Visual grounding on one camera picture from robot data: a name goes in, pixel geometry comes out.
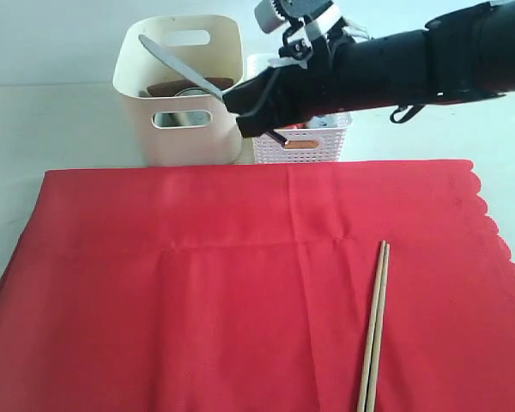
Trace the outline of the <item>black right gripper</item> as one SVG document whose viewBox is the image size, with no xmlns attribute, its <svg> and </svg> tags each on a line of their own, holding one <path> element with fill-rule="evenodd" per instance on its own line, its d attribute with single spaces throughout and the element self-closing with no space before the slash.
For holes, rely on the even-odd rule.
<svg viewBox="0 0 515 412">
<path fill-rule="evenodd" d="M 305 122 L 314 116 L 348 112 L 335 68 L 342 42 L 300 42 L 279 49 L 279 65 L 229 89 L 223 101 L 243 137 Z"/>
</svg>

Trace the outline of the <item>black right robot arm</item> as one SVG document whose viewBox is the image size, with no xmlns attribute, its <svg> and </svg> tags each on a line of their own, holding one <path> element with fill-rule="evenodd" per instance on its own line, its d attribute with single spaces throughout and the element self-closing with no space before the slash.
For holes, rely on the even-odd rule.
<svg viewBox="0 0 515 412">
<path fill-rule="evenodd" d="M 284 32 L 278 60 L 224 94 L 245 137 L 386 106 L 402 124 L 428 105 L 515 92 L 515 1 L 479 3 L 361 42 L 332 1 L 263 1 L 255 16 L 263 31 Z"/>
</svg>

